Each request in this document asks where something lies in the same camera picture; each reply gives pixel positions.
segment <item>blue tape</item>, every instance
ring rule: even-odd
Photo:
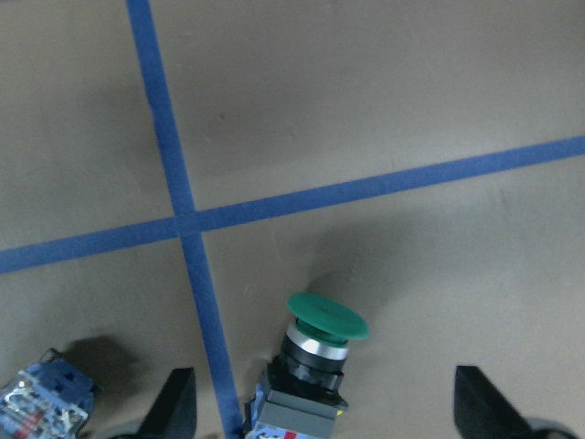
[[[223,229],[577,155],[585,155],[585,136],[202,210],[197,213],[198,226],[202,231]]]
[[[191,194],[183,150],[176,130],[150,4],[148,0],[126,0],[126,5],[173,211],[176,215],[191,212],[195,209],[195,201]]]
[[[176,130],[150,5],[146,0],[127,0],[126,4],[143,73],[144,87],[153,114],[154,129],[175,212],[176,226],[181,236],[207,363],[218,401],[219,415],[226,437],[237,438],[242,426],[238,395],[229,364],[228,348],[221,327],[203,239],[198,230],[195,201]]]
[[[0,252],[0,273],[127,249],[177,237],[174,218],[96,231]]]

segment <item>silver ring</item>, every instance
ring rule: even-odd
[[[336,348],[335,346],[329,346],[314,338],[310,338],[299,331],[294,322],[291,322],[289,325],[286,330],[286,335],[292,343],[309,354],[317,355],[324,359],[341,360],[347,358],[348,348]]]

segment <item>green lid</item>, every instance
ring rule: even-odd
[[[333,346],[343,346],[349,339],[367,338],[367,323],[351,309],[320,295],[300,293],[287,305],[297,316],[296,326],[306,336]]]

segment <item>green disc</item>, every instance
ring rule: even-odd
[[[350,339],[367,338],[366,321],[351,309],[320,295],[300,293],[287,305],[298,317],[297,328],[306,336],[324,343],[343,346]]]

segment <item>gray floor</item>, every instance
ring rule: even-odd
[[[200,209],[585,133],[581,1],[153,12]],[[2,2],[0,37],[0,250],[170,216],[124,3]],[[311,289],[371,325],[334,437],[456,437],[458,363],[585,434],[584,186],[579,157],[206,233],[241,400],[285,299]],[[0,291],[0,381],[85,340],[103,352],[86,366],[106,388],[96,433],[194,365],[197,437],[222,437],[177,241],[3,274]]]

